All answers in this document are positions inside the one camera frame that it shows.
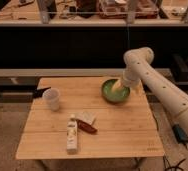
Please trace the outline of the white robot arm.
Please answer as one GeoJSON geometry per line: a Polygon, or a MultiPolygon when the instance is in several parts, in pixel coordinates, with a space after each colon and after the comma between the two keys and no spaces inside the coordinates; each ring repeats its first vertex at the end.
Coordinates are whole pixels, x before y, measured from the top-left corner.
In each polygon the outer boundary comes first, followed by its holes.
{"type": "MultiPolygon", "coordinates": [[[[166,110],[178,120],[188,135],[188,95],[151,66],[154,59],[153,50],[149,47],[128,50],[123,58],[126,68],[112,90],[121,90],[124,87],[136,88],[143,82],[166,110]]],[[[188,171],[188,152],[185,171],[188,171]]]]}

